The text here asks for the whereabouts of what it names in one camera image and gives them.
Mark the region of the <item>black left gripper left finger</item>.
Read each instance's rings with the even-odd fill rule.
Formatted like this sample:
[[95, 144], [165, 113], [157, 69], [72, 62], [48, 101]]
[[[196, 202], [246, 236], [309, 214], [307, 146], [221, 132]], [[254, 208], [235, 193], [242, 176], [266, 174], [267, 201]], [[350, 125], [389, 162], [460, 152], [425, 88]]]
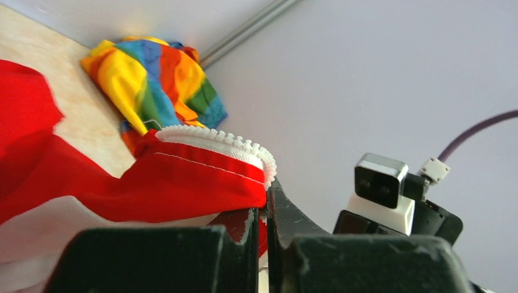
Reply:
[[45, 292], [256, 292], [258, 209], [208, 226], [98, 228], [66, 246]]

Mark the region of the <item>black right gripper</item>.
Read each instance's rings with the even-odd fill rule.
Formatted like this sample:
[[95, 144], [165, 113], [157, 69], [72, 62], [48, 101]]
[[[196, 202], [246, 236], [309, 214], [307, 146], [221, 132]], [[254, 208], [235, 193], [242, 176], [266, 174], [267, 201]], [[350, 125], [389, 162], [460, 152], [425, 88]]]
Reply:
[[352, 194], [335, 224], [334, 234], [389, 234], [436, 236], [454, 245], [464, 229], [455, 214], [425, 198], [428, 181], [408, 174], [398, 207], [390, 209]]

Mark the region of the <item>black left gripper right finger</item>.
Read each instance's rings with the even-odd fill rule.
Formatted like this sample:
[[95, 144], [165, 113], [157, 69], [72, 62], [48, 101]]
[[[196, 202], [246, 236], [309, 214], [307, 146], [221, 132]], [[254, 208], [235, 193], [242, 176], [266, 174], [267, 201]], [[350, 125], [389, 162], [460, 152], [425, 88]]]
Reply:
[[451, 245], [433, 236], [333, 235], [268, 190], [270, 292], [473, 292]]

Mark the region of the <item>red white cartoon jacket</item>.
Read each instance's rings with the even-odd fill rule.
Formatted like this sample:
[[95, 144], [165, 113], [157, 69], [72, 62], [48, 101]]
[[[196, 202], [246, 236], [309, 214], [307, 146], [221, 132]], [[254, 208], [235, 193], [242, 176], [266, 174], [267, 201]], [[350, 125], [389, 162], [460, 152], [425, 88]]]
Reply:
[[266, 204], [277, 166], [250, 140], [196, 126], [151, 131], [116, 178], [54, 133], [61, 119], [41, 73], [1, 61], [2, 292], [41, 292], [87, 229], [199, 225]]

